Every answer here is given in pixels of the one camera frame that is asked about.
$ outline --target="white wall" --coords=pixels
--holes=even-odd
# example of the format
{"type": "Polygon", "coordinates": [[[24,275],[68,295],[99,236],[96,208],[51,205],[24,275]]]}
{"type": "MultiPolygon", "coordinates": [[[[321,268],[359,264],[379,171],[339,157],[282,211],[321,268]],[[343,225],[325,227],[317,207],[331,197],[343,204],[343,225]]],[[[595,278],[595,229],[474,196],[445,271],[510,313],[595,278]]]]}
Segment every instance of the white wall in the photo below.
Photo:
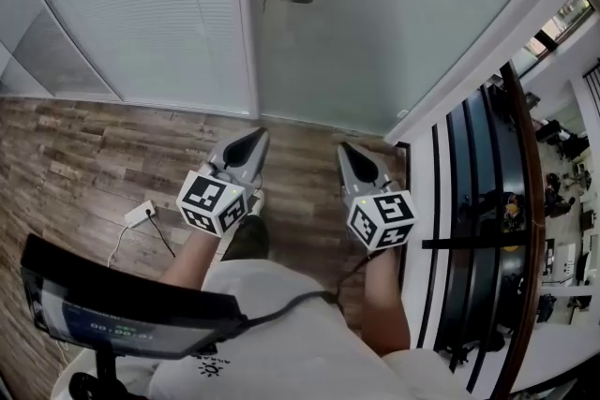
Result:
{"type": "MultiPolygon", "coordinates": [[[[446,122],[438,123],[440,159],[440,238],[450,236],[452,184],[450,150],[446,122]]],[[[424,250],[422,240],[432,239],[435,205],[435,172],[433,164],[433,137],[429,130],[411,145],[411,195],[419,221],[411,230],[407,243],[402,302],[411,330],[411,347],[415,348],[421,332],[425,301],[428,294],[431,250],[424,250]]],[[[448,250],[438,251],[438,263],[433,285],[433,297],[427,322],[423,348],[433,348],[442,317],[443,293],[448,268],[448,250]]]]}
{"type": "Polygon", "coordinates": [[[386,136],[412,142],[497,72],[567,0],[511,0],[430,92],[386,136]]]}
{"type": "MultiPolygon", "coordinates": [[[[598,110],[593,103],[592,96],[590,94],[589,87],[585,80],[579,76],[571,80],[573,90],[577,98],[579,109],[581,110],[581,116],[585,123],[586,130],[588,133],[588,139],[590,140],[590,150],[592,151],[591,162],[594,165],[594,172],[600,172],[596,167],[600,159],[600,115],[598,110]]],[[[592,175],[593,185],[596,192],[600,192],[600,175],[592,175]]],[[[596,206],[594,210],[600,213],[600,199],[596,198],[596,206]]],[[[596,294],[592,296],[592,302],[590,304],[590,322],[594,325],[598,325],[600,322],[600,279],[596,279],[593,285],[596,290],[596,294]]]]}
{"type": "Polygon", "coordinates": [[[0,91],[8,96],[50,96],[0,42],[0,91]]]}
{"type": "Polygon", "coordinates": [[[521,79],[525,92],[541,98],[534,119],[547,118],[575,100],[571,79],[578,79],[598,62],[600,15],[594,12],[559,48],[521,79]]]}
{"type": "MultiPolygon", "coordinates": [[[[489,398],[502,370],[507,351],[508,344],[500,351],[487,353],[472,393],[475,398],[480,400],[489,398]]],[[[533,330],[512,392],[555,378],[598,352],[600,352],[600,327],[540,324],[533,330]]],[[[477,349],[469,354],[470,361],[460,365],[455,372],[457,380],[465,386],[473,371],[476,356],[477,349]]]]}
{"type": "Polygon", "coordinates": [[[579,105],[575,100],[575,94],[573,95],[573,101],[569,102],[569,104],[559,111],[551,114],[548,117],[548,120],[558,120],[564,129],[573,132],[574,134],[581,135],[585,132],[585,125],[583,124],[583,117],[581,117],[579,105]]]}
{"type": "Polygon", "coordinates": [[[388,131],[510,0],[254,0],[262,111],[388,131]]]}

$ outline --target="display screen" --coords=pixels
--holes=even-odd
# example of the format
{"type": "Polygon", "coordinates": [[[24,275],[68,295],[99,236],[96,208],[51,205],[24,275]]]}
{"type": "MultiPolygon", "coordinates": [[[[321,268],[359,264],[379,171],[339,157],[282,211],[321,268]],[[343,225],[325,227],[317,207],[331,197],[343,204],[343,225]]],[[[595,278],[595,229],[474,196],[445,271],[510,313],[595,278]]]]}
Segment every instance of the display screen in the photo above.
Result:
{"type": "Polygon", "coordinates": [[[176,358],[214,332],[122,319],[70,304],[47,290],[41,303],[52,336],[87,346],[110,344],[115,353],[176,358]]]}

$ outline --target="person's arm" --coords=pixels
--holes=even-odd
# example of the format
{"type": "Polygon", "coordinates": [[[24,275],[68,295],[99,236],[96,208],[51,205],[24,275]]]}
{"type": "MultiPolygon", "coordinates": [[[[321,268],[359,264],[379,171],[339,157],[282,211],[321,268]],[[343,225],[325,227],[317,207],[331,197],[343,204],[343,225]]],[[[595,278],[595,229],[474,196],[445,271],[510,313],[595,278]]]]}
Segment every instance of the person's arm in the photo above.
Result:
{"type": "Polygon", "coordinates": [[[172,266],[158,281],[185,289],[201,290],[219,242],[218,237],[208,233],[199,230],[192,232],[172,266]]]}
{"type": "Polygon", "coordinates": [[[398,285],[398,259],[389,248],[367,264],[363,341],[380,357],[411,347],[411,332],[398,285]]]}

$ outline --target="white cable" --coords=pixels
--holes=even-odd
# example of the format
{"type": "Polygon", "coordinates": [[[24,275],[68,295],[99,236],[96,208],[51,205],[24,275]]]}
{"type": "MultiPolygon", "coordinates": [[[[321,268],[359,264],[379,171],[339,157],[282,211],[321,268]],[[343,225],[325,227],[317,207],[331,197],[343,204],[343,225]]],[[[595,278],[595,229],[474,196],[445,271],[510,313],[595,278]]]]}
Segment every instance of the white cable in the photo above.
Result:
{"type": "Polygon", "coordinates": [[[121,230],[121,233],[119,233],[119,241],[116,243],[116,247],[114,248],[114,250],[111,252],[111,255],[109,255],[108,259],[106,260],[106,266],[108,268],[111,268],[111,260],[114,257],[114,254],[116,254],[116,251],[119,249],[119,246],[121,245],[121,239],[123,238],[123,234],[125,233],[125,230],[127,230],[128,227],[123,227],[123,229],[121,230]]]}
{"type": "Polygon", "coordinates": [[[63,360],[65,361],[65,365],[68,365],[67,357],[65,356],[65,352],[63,351],[60,344],[58,343],[58,340],[54,340],[54,342],[56,342],[56,346],[60,350],[60,355],[61,355],[61,357],[63,357],[63,360]]]}

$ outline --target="wooden handrail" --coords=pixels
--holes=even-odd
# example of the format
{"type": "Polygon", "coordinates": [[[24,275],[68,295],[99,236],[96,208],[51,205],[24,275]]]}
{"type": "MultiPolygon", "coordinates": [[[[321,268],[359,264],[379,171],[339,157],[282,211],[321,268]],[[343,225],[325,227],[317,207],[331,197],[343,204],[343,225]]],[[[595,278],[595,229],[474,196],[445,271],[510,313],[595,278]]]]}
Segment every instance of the wooden handrail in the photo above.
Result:
{"type": "Polygon", "coordinates": [[[527,346],[532,336],[535,323],[535,312],[541,287],[541,267],[544,257],[545,242],[545,216],[544,216],[544,183],[542,168],[537,150],[537,141],[533,133],[532,118],[527,108],[525,95],[518,75],[512,62],[504,64],[500,73],[504,81],[504,88],[512,100],[513,119],[517,125],[517,136],[523,173],[525,178],[525,193],[529,199],[527,231],[531,242],[526,248],[525,275],[523,276],[523,306],[517,327],[506,354],[502,371],[494,387],[490,400],[504,400],[517,379],[518,371],[523,364],[527,346]]]}

